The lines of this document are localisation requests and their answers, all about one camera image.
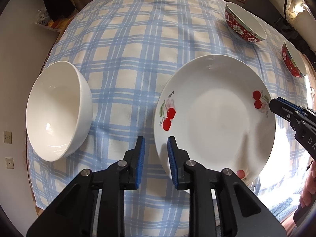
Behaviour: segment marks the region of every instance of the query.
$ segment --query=electrical outlet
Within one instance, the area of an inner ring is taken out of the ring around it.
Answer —
[[[4,143],[12,143],[12,132],[3,131]]]
[[[5,163],[7,164],[7,169],[14,169],[13,158],[5,158]]]

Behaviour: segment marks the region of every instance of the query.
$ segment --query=red cherry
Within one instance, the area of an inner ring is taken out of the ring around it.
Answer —
[[[176,110],[174,108],[169,108],[167,111],[167,118],[173,119],[176,114]]]
[[[170,126],[171,126],[171,120],[168,118],[165,118],[165,120],[162,122],[162,128],[165,131],[168,131],[170,129]]]
[[[245,172],[243,170],[238,170],[236,175],[240,178],[243,179],[245,177]]]
[[[261,93],[260,93],[260,91],[254,91],[253,93],[252,93],[252,97],[255,99],[255,100],[259,100],[260,98],[261,98]]]
[[[262,102],[260,100],[256,100],[254,104],[256,109],[260,109],[262,107]]]

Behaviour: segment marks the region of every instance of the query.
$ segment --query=plate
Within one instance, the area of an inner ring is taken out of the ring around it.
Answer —
[[[231,168],[250,184],[270,156],[275,115],[268,89],[245,63],[226,55],[206,55],[182,66],[167,82],[154,117],[154,139],[171,178],[167,139],[206,168]]]

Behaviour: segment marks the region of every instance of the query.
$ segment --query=blue and white plaid tablecloth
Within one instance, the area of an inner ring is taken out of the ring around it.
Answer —
[[[29,173],[38,207],[45,209],[84,168],[107,168],[145,137],[146,155],[138,191],[125,191],[127,236],[186,236],[189,196],[177,191],[160,165],[153,118],[159,95],[174,72],[206,54],[225,54],[249,65],[273,98],[307,106],[304,79],[285,68],[285,38],[258,19],[267,40],[248,43],[229,33],[223,0],[94,0],[70,23],[46,66],[66,60],[83,74],[92,92],[93,122],[86,141],[71,156],[46,162],[28,145]],[[308,153],[287,122],[277,118],[275,147],[251,186],[279,220],[297,205]]]

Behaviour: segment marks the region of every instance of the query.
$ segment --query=table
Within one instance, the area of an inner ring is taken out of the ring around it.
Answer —
[[[307,106],[305,79],[283,65],[285,38],[258,18],[268,38],[235,39],[224,19],[223,0],[94,0],[70,23],[45,66],[73,63],[91,88],[93,122],[83,145],[56,162],[40,159],[28,144],[29,173],[38,207],[45,209],[82,169],[107,168],[146,140],[138,191],[125,191],[126,236],[185,236],[189,196],[177,191],[160,165],[153,117],[159,95],[186,62],[205,54],[225,54],[251,67],[271,97]],[[250,188],[282,220],[298,204],[308,153],[277,117],[276,141],[260,177]]]

